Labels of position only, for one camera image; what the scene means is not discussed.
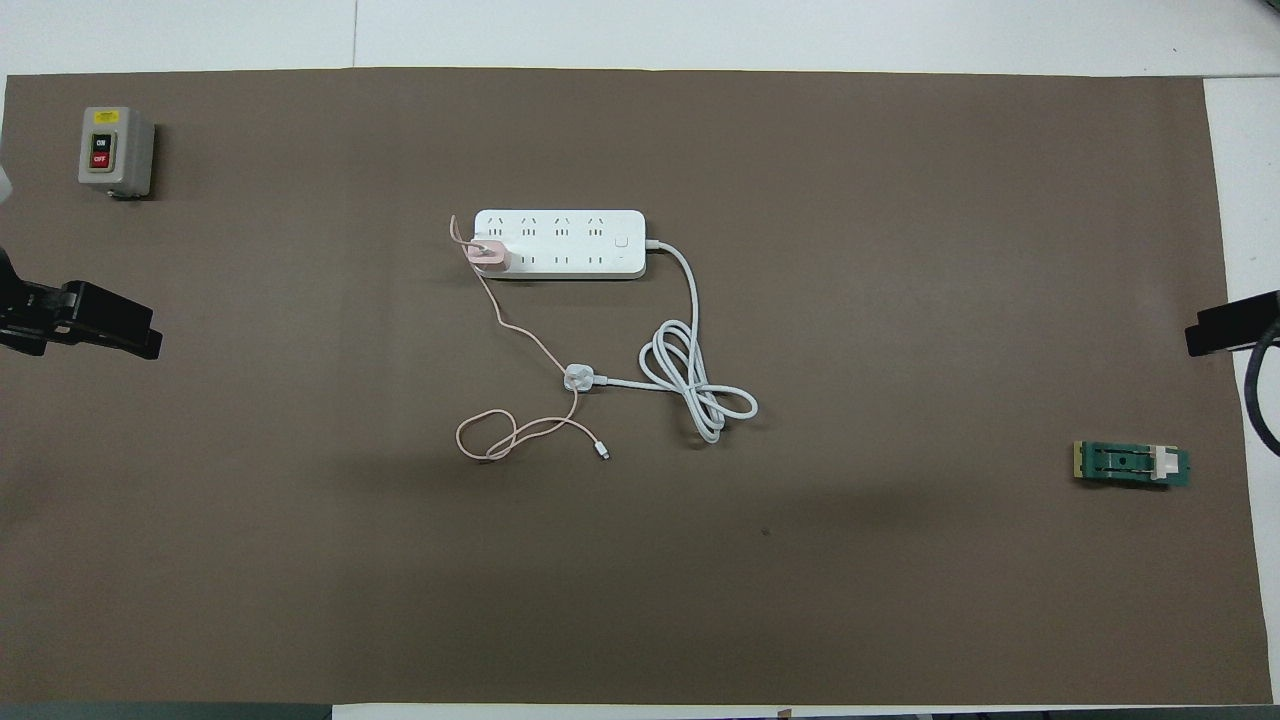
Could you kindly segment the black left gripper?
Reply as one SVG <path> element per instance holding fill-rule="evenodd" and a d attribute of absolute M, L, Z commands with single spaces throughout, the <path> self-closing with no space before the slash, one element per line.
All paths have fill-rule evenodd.
<path fill-rule="evenodd" d="M 157 360 L 163 334 L 152 320 L 150 306 L 90 282 L 55 287 L 23 281 L 1 249 L 1 343 L 10 350 L 38 357 L 50 342 L 88 343 Z"/>

